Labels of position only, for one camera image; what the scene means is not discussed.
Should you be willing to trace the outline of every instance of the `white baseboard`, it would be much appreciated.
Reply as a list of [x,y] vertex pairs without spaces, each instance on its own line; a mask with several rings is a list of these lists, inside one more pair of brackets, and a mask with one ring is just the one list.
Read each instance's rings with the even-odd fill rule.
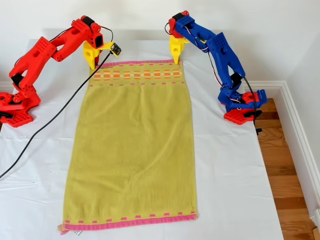
[[315,217],[320,207],[320,173],[311,152],[308,139],[285,81],[251,81],[252,90],[265,89],[268,98],[273,98],[285,140],[289,146],[295,170],[300,181],[309,216],[319,227]]
[[12,93],[14,86],[11,81],[0,81],[0,92]]

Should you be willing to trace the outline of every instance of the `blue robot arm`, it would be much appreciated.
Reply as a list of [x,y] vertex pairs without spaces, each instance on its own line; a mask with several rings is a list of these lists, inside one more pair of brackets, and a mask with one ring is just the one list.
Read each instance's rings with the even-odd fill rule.
[[[247,94],[243,97],[242,94],[237,92],[242,83],[241,80],[245,78],[246,73],[222,32],[215,34],[196,24],[195,20],[189,16],[187,11],[173,16],[169,20],[169,25],[169,32],[175,38],[185,37],[202,52],[212,55],[217,68],[217,73],[221,79],[218,100],[225,105],[227,112],[234,109],[237,109],[238,111],[244,109],[237,114],[248,116],[249,110],[252,110],[254,107],[260,108],[261,105],[267,102],[267,96],[264,90],[258,90],[254,94],[255,103],[252,95],[251,98],[247,97]],[[232,75],[229,74],[228,67],[233,70]],[[244,118],[245,121],[243,122],[252,120],[251,116]]]

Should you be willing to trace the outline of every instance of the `wire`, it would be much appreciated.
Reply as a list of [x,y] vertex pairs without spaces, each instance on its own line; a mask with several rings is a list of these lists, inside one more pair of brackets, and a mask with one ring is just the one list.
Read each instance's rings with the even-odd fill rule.
[[167,32],[167,25],[168,25],[169,23],[167,22],[166,23],[166,25],[164,26],[164,31],[166,32],[166,34],[168,34],[168,35],[172,35],[173,33],[169,33],[169,32]]
[[248,80],[246,79],[246,77],[244,76],[243,79],[245,80],[246,84],[248,85],[250,92],[252,94],[252,98],[253,98],[253,104],[254,104],[254,115],[253,115],[253,125],[256,126],[256,111],[257,111],[257,103],[256,103],[256,98],[254,95],[254,91],[252,91],[252,88],[248,82]]
[[69,29],[71,29],[71,28],[73,28],[73,27],[69,27],[68,29],[63,30],[63,31],[62,31],[62,32],[60,32],[57,36],[55,36],[54,38],[52,38],[49,42],[51,42],[51,41],[55,40],[57,37],[59,37],[61,34],[63,34],[64,32],[68,31],[68,30],[69,30]]
[[217,74],[216,74],[216,70],[215,70],[214,64],[212,63],[212,60],[211,60],[211,57],[210,57],[210,52],[208,52],[208,56],[209,56],[210,63],[211,63],[211,66],[212,66],[213,74],[214,74],[214,76],[215,76],[215,80],[218,82],[218,84],[219,84],[220,87],[222,88],[223,86],[222,86],[221,82],[219,81],[218,76],[217,76]]
[[[54,38],[52,38],[49,42],[53,41],[54,39],[56,39],[57,37],[59,37],[61,34],[63,34],[65,31],[67,31],[67,30],[69,30],[69,29],[71,29],[71,28],[72,28],[72,27],[69,27],[68,29],[63,30],[63,31],[60,32],[57,36],[55,36]],[[18,62],[21,58],[22,58],[22,56],[19,57],[19,59],[14,63],[14,66],[17,64],[17,62]]]
[[101,68],[101,66],[105,63],[105,61],[107,60],[107,58],[110,56],[112,52],[110,51],[108,53],[108,55],[104,58],[104,60],[101,62],[101,64],[93,71],[93,73],[81,84],[81,86],[74,92],[74,94],[72,95],[72,97],[66,102],[66,104],[61,108],[61,110],[50,120],[48,121],[43,127],[41,127],[38,131],[36,131],[30,138],[30,140],[28,141],[28,143],[26,144],[26,146],[24,147],[24,149],[22,150],[22,152],[20,153],[20,155],[18,156],[18,158],[16,159],[16,161],[11,165],[11,167],[9,167],[4,173],[2,173],[0,175],[0,179],[7,173],[9,172],[16,164],[17,162],[20,160],[21,156],[24,154],[24,152],[26,151],[27,147],[29,146],[29,144],[31,143],[32,139],[34,139],[34,137],[41,131],[43,130],[46,126],[48,126],[53,120],[56,119],[56,117],[58,117],[58,115],[66,108],[66,106],[71,102],[71,100],[75,97],[75,95],[79,92],[79,90],[89,81],[89,79]]
[[17,61],[15,61],[14,65],[16,65],[16,64],[17,64],[17,62],[19,62],[19,60],[20,60],[21,58],[22,58],[22,56],[21,56],[21,57],[19,57]]
[[197,48],[198,49],[200,49],[201,51],[204,51],[204,50],[206,50],[206,49],[208,49],[208,46],[206,46],[205,48],[200,48],[199,46],[198,46],[198,42],[197,42],[197,36],[194,36],[191,32],[190,32],[190,30],[189,30],[189,28],[187,28],[186,26],[184,26],[185,28],[186,28],[186,30],[188,31],[188,33],[192,36],[192,37],[194,37],[194,42],[195,42],[195,44],[196,44],[196,46],[197,46]]
[[110,32],[111,32],[111,34],[112,34],[112,37],[111,37],[111,42],[112,42],[112,40],[114,39],[114,33],[112,32],[112,30],[111,29],[109,29],[109,28],[107,28],[107,27],[105,27],[105,26],[101,26],[103,29],[107,29],[107,30],[109,30]]

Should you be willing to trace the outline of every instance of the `white tablecloth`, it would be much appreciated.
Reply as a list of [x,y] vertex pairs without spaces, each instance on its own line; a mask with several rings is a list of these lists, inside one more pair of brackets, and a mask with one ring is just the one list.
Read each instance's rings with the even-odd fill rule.
[[[119,58],[111,55],[108,62],[171,58],[168,41],[115,40],[122,53]],[[187,44],[181,59],[192,101],[197,220],[84,231],[79,236],[59,234],[56,227],[62,221],[83,87],[0,180],[0,239],[282,240],[252,122],[239,126],[223,119],[225,108],[217,100],[219,86],[207,54]],[[34,84],[41,98],[40,105],[30,111],[34,121],[18,128],[2,126],[0,173],[16,160],[31,135],[61,109],[88,72],[81,48],[63,62],[48,61]]]

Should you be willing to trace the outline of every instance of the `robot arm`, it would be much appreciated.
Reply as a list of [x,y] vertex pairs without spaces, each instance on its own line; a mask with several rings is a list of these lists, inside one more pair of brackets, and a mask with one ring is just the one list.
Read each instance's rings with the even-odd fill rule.
[[[224,34],[222,32],[214,34],[212,31],[196,24],[195,20],[189,16],[188,11],[176,14],[168,21],[168,24],[170,26],[169,35],[171,35],[169,46],[174,62],[178,63],[185,39],[202,52],[211,53],[222,82],[219,83],[221,88],[218,100],[225,105],[227,113],[224,118],[237,124],[252,121],[254,99],[256,108],[259,108],[267,102],[266,92],[258,90],[254,93],[254,99],[250,92],[244,94],[237,92],[241,85],[241,79],[245,78],[246,73]],[[229,67],[233,70],[232,75],[229,74]]]
[[90,17],[82,16],[53,39],[41,37],[9,72],[18,93],[0,92],[0,122],[19,127],[33,120],[28,110],[40,103],[33,84],[50,58],[61,62],[84,41],[83,55],[92,69],[97,65],[103,49],[109,49],[118,56],[121,49],[112,41],[104,43],[100,30],[101,26]]

